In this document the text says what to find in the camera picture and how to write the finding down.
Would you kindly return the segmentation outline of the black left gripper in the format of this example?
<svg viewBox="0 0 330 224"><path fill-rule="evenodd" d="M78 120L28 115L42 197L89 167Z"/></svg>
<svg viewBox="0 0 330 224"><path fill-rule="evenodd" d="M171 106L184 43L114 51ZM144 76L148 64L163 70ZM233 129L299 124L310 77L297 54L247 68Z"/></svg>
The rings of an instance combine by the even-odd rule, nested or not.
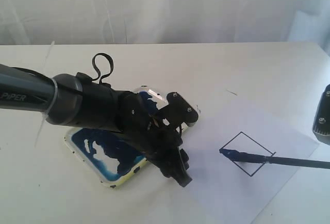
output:
<svg viewBox="0 0 330 224"><path fill-rule="evenodd" d="M141 95L124 91L118 96L120 129L130 138L128 142L145 158L160 169L167 178L173 178L181 187L191 181L187 173L188 155L179 147L183 144L182 132L169 126L166 119L150 114Z"/></svg>

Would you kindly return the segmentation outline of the left robot arm black grey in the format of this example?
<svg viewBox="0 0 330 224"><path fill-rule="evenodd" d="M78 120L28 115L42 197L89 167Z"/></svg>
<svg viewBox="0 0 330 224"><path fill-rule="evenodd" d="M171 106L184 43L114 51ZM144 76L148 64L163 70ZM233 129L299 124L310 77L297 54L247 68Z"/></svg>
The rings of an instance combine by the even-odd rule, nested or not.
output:
<svg viewBox="0 0 330 224"><path fill-rule="evenodd" d="M153 113L140 94L97 84L83 73L49 78L1 65L1 108L40 112L53 125L107 130L180 186L192 180L181 129L182 124L193 126L199 116L177 92L168 93L166 106Z"/></svg>

